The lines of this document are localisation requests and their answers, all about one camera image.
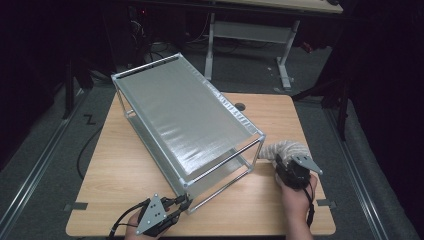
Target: aluminum frame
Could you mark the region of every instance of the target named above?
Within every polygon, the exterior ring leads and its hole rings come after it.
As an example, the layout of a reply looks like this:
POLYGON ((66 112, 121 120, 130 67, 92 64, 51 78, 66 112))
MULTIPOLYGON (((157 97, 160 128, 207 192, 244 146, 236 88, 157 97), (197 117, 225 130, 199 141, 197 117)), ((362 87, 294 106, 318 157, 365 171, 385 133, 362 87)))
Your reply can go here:
POLYGON ((187 194, 194 200, 194 206, 188 213, 193 213, 254 170, 266 135, 210 84, 182 54, 114 74, 112 79, 124 116, 144 142, 176 195, 187 194), (188 100, 192 95, 195 95, 196 101, 188 100), (167 101, 181 105, 169 107, 166 105, 167 101), (193 111, 197 112, 185 111, 186 105, 190 105, 187 109, 193 108, 193 111), (210 121, 206 117, 203 118, 204 115, 218 117, 210 121), (179 130, 181 136, 177 134, 177 137, 169 137, 179 130), (198 131, 203 130, 204 134, 198 138, 198 131), (188 152, 195 152, 193 155, 198 158, 191 158, 190 155, 186 160, 186 148, 188 152), (247 161, 243 154, 251 148, 255 151, 254 157, 247 161), (194 170, 191 169, 193 163, 196 166, 194 170))

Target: metal stand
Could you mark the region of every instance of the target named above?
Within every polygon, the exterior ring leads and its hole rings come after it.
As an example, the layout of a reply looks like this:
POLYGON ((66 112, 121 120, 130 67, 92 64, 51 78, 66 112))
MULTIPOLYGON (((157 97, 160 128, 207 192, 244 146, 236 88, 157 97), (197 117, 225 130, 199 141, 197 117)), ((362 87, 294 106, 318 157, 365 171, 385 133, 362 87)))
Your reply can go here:
POLYGON ((286 70, 286 60, 292 47, 300 21, 296 20, 291 28, 280 28, 263 25, 244 24, 236 22, 215 22, 215 14, 211 14, 209 25, 209 45, 206 55, 205 78, 212 80, 213 65, 213 39, 214 37, 252 40, 261 42, 272 42, 284 44, 282 57, 277 58, 281 82, 284 90, 291 90, 290 77, 286 70))

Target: dark background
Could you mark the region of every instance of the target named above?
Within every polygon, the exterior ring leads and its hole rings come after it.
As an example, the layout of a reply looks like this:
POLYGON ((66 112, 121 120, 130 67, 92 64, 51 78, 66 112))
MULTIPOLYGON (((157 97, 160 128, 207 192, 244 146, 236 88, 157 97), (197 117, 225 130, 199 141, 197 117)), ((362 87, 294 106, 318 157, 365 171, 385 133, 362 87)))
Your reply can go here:
MULTIPOLYGON (((424 151, 424 3, 343 1, 342 6, 345 15, 365 18, 370 25, 341 31, 336 23, 307 21, 299 29, 295 46, 307 42, 313 48, 334 47, 317 85, 339 77, 349 56, 362 47, 349 97, 381 169, 424 237, 424 184, 419 177, 424 151)), ((53 104, 71 59, 84 59, 106 75, 117 71, 116 65, 142 63, 140 53, 134 51, 130 25, 125 23, 126 9, 122 4, 100 7, 96 1, 50 0, 8 2, 2 7, 1 168, 31 125, 53 104)), ((184 47, 185 31, 196 35, 201 29, 196 19, 205 15, 169 11, 165 18, 154 10, 149 13, 151 35, 147 37, 160 36, 180 47, 184 47)), ((335 86, 321 95, 337 91, 335 86)))

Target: black cable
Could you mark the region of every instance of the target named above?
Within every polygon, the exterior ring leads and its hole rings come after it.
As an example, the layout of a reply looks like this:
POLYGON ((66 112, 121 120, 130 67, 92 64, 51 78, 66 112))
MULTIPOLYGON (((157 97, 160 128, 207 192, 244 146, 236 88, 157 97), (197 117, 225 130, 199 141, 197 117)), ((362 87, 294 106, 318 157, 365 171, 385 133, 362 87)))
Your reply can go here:
POLYGON ((85 143, 84 147, 82 147, 79 155, 78 155, 78 159, 77 159, 77 171, 78 171, 78 175, 80 176, 81 180, 84 180, 84 176, 81 173, 81 169, 80 169, 80 161, 81 161, 81 156, 82 153, 84 152, 84 150, 87 148, 88 144, 91 142, 91 140, 93 140, 93 138, 100 132, 100 130, 102 130, 103 125, 97 129, 97 131, 90 137, 90 139, 88 139, 88 141, 85 143))
POLYGON ((120 223, 121 221, 122 221, 122 219, 125 217, 125 216, 127 216, 128 215, 128 213, 130 213, 130 212, 132 212, 132 211, 134 211, 134 210, 136 210, 137 208, 140 208, 140 207, 142 207, 142 206, 144 206, 144 205, 146 205, 146 204, 148 204, 149 202, 148 202, 148 200, 146 200, 146 201, 144 201, 144 202, 141 202, 141 203, 138 203, 137 205, 134 205, 133 207, 131 207, 130 209, 128 209, 127 211, 125 211, 119 218, 118 218, 118 220, 115 222, 115 224, 113 224, 113 227, 112 227, 112 229, 110 230, 110 233, 109 233, 109 240, 113 240, 113 239, 115 239, 115 232, 116 232, 116 229, 118 229, 118 227, 120 226, 120 225, 124 225, 124 224, 122 224, 122 223, 120 223))
POLYGON ((314 219, 314 214, 315 214, 315 208, 314 208, 314 189, 312 188, 312 184, 311 182, 309 182, 309 186, 311 187, 311 191, 312 191, 312 197, 311 195, 309 195, 308 190, 306 190, 306 188, 303 188, 303 191, 306 194, 306 197, 308 198, 309 201, 309 212, 308 212, 308 218, 306 219, 306 223, 308 224, 308 227, 311 227, 312 221, 314 219))

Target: metal rod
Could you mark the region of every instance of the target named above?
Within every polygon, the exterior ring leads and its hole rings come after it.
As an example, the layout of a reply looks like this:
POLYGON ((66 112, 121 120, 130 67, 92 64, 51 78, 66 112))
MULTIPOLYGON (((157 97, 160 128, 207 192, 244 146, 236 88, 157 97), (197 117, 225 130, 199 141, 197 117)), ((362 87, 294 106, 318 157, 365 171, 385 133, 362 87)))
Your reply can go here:
POLYGON ((349 147, 346 142, 341 141, 341 138, 337 131, 337 123, 336 117, 331 112, 331 110, 324 110, 325 116, 327 120, 330 122, 331 129, 333 130, 334 135, 337 138, 340 149, 344 154, 345 164, 348 172, 348 176, 352 181, 353 188, 356 191, 358 196, 358 200, 362 206, 362 210, 364 211, 365 217, 368 220, 368 224, 370 225, 371 231, 374 234, 376 239, 389 239, 387 236, 386 230, 384 229, 383 224, 381 223, 380 216, 375 208, 374 201, 371 199, 367 188, 362 180, 361 175, 359 174, 358 169, 356 168, 355 161, 349 151, 349 147))
POLYGON ((12 230, 13 225, 18 220, 25 205, 29 201, 32 193, 34 192, 41 178, 43 177, 44 172, 52 161, 52 157, 54 155, 54 151, 57 147, 57 144, 62 139, 62 136, 65 133, 70 121, 74 117, 75 112, 81 106, 81 103, 84 102, 88 93, 89 90, 87 89, 79 90, 79 92, 77 93, 77 103, 75 104, 69 117, 67 119, 62 120, 61 124, 56 129, 53 137, 50 139, 49 143, 44 148, 43 153, 38 158, 38 161, 32 168, 24 184, 19 189, 6 213, 3 215, 2 219, 0 220, 0 239, 6 239, 7 235, 12 230))

